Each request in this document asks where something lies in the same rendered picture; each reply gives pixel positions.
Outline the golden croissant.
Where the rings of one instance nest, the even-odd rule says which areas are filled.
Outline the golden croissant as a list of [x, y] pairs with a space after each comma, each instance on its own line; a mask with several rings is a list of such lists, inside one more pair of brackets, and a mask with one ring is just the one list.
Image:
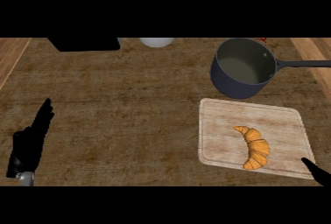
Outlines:
[[248, 148], [248, 158], [242, 164], [245, 170], [255, 170], [266, 166], [270, 147], [267, 141], [263, 139], [261, 133], [257, 129], [246, 126], [232, 127], [240, 134]]

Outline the white round object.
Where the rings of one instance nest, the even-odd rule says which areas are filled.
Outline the white round object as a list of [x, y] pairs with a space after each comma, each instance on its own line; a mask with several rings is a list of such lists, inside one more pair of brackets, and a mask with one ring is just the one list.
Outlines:
[[172, 42], [174, 38], [140, 38], [139, 40], [144, 46], [161, 48]]

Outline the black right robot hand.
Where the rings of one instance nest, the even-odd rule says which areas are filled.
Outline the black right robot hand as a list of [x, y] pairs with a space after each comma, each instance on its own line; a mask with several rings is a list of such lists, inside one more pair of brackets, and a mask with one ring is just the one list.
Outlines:
[[325, 170], [322, 170], [305, 157], [301, 158], [301, 161], [304, 163], [307, 170], [311, 173], [314, 181], [322, 186], [331, 187], [331, 173], [328, 173]]

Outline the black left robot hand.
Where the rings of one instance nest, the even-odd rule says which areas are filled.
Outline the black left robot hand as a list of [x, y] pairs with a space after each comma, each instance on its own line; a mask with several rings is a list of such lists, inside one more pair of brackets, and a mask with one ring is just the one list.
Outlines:
[[37, 170], [53, 116], [51, 101], [45, 99], [35, 113], [32, 124], [13, 134], [13, 149], [6, 171], [8, 178], [14, 178], [17, 173]]

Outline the pale wooden cutting board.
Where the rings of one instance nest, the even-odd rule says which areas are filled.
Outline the pale wooden cutting board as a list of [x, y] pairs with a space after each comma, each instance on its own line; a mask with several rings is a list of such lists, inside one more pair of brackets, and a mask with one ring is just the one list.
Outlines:
[[199, 104], [198, 158], [206, 165], [240, 170], [248, 158], [243, 135], [233, 128], [245, 126], [261, 133], [269, 143], [266, 165], [260, 173], [300, 179], [313, 176], [301, 161], [313, 159], [300, 113], [292, 108], [205, 98]]

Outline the black appliance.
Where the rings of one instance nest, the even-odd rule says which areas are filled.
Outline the black appliance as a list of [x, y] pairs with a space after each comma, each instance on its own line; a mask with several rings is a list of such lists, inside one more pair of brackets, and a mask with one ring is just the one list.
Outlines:
[[116, 51], [119, 49], [116, 38], [48, 38], [48, 41], [60, 52]]

